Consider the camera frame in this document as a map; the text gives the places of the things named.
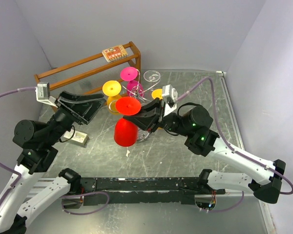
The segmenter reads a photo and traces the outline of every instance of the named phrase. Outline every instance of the purple cable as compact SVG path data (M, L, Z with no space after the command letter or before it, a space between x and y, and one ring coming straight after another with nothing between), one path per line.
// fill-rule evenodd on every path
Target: purple cable
M212 213L220 213L220 212L226 212L226 211L232 210L232 209L236 208L237 206L239 206L242 203L243 199L244 199L244 192L242 191L241 199L236 204L234 204L233 206L231 206L229 208L225 208L223 210L218 210L218 211L211 210L211 211L209 211L209 213L210 212L212 212Z
M14 94L14 93L17 93L17 92L24 92L24 91L35 91L36 90L36 87L26 87L26 88L20 88L20 89L15 89L15 90L11 90L11 91L8 91L8 92L5 92L3 94L0 94L0 98L3 97L3 96L6 96L6 95L9 95L9 94ZM0 162L0 167L13 173L13 174L16 174L18 177L14 180L13 183L11 183L11 188L7 189L4 194L2 195L2 197L0 198L0 206L1 204L4 202L4 200L6 199L6 197L8 196L8 194L10 193L10 191L12 190L12 188L19 182L19 180L21 179L21 174L15 170L13 170L12 168L9 168L7 166L5 166L4 164L2 164Z
M87 194L80 194L80 195L68 195L68 196L61 196L61 198L75 198L75 197L79 197L79 196L90 196L90 195L95 195L95 194L103 194L107 197L107 200L106 200L106 203L104 204L104 206L98 208L97 210L95 211L91 211L91 212L88 212L88 213L74 213L74 212L69 212L67 211L65 208L64 208L64 203L62 201L62 209L65 213L67 214L70 214L70 215L90 215L90 214L93 214L93 213L96 213L100 210L103 210L109 203L109 195L108 193L105 193L105 192L91 192L91 193L87 193Z
M182 99L184 99L186 96L188 96L190 93L192 93L193 90L195 90L200 84L202 84L205 80L209 80L210 82L210 87L211 87L211 98L212 98L212 103L213 103L213 112L214 112L214 118L215 118L215 123L219 132L219 135L221 136L221 138L223 139L223 141L225 142L225 144L228 146L229 149L231 149L233 152L237 153L238 155L242 156L243 158L248 159L249 161L252 161L264 168L267 168L267 165L265 165L264 163L258 162L255 159L239 152L239 151L235 151L235 149L231 146L231 144L226 140L223 132L221 131L220 128L220 124L218 122L218 117L217 117L217 111L216 111L216 101L215 101L215 92L214 92L214 83L213 80L211 79L211 77L204 77L203 79L201 79L199 82L197 82L196 85L194 85L191 89L189 89L188 91L186 91L184 94L182 94L179 98L177 98L177 102L181 101ZM282 175L281 173L277 172L276 170L268 167L268 170L272 171L273 173L275 173L276 175L278 175L279 177L281 177L282 179L284 179L290 186L291 186L291 191L290 192L280 192L280 194L284 194L284 195L291 195L293 194L293 184L292 182L287 179L284 175Z

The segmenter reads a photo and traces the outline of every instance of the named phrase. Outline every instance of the purple hose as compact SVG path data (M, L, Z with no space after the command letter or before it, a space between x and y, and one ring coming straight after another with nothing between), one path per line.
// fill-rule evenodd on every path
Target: purple hose
M61 196L61 198L75 198L75 197L78 197L78 196L90 196L90 195L95 195L95 194L103 194L107 197L107 200L106 200L106 203L104 204L104 206L96 209L95 211L91 211L91 212L88 212L88 213L74 213L74 212L69 212L67 211L65 208L64 208L64 203L62 201L62 209L65 213L67 214L70 214L70 215L90 215L90 214L93 214L93 213L96 213L100 210L103 210L109 203L109 195L108 193L105 193L105 192L91 192L91 193L87 193L87 194L81 194L81 195L69 195L69 196Z
M16 90L11 90L11 91L8 91L8 92L5 92L3 94L0 94L0 98L3 97L3 96L6 96L6 95L9 95L9 94L14 94L14 93L17 93L17 92L24 92L24 91L30 91L30 90L33 90L35 91L36 90L36 87L27 87L27 88L20 88L20 89L16 89ZM7 166L5 166L4 164L2 164L0 162L0 167L13 173L13 174L16 174L18 177L14 180L13 183L11 183L11 188L7 189L4 194L2 195L2 197L0 198L0 206L1 204L4 202L4 200L6 199L6 197L9 195L10 191L12 190L12 188L19 182L19 180L21 179L21 174L15 170L13 170L12 168L9 168Z
M209 82L210 82L211 98L212 98L212 103L213 103L213 112L214 112L215 123L216 123L217 129L218 129L219 135L221 136L221 138L223 139L223 141L225 142L225 144L228 146L229 149L231 149L233 152L237 153L238 155L242 156L243 158L246 158L249 161L252 161L252 162L254 162L254 163L256 163L256 164L258 164L258 165L266 168L267 166L264 163L258 162L255 159L253 159L251 157L248 157L247 155L245 155L245 154L243 154L243 153L241 153L239 151L235 151L235 149L231 146L231 144L226 140L223 132L221 131L220 124L218 122L217 111L216 111L215 92L214 92L214 83L213 83L213 80L211 79L211 77L204 77L203 79L201 79L191 89L189 89L184 94L182 94L179 98L177 98L177 102L181 101L186 96L188 96L193 90L195 90L205 80L209 80ZM282 179L284 179L291 186L291 191L290 192L280 192L280 194L284 194L284 195L291 195L291 194L293 194L293 184L292 184L292 182L289 179L287 179L284 175L282 175L281 173L277 172L276 170L274 170L274 169L272 169L270 167L268 168L268 170L272 171L273 173L275 173L276 175L278 175L279 177L281 177Z
M223 210L218 210L218 211L211 210L211 211L209 211L209 213L210 213L210 212L213 212L213 213L220 213L220 212L230 211L230 210L236 208L237 206L239 206L239 205L242 203L243 199L244 199L244 192L242 191L241 199L240 199L236 204L234 204L233 206L231 206L231 207L229 207L229 208L225 208L225 209L223 209Z

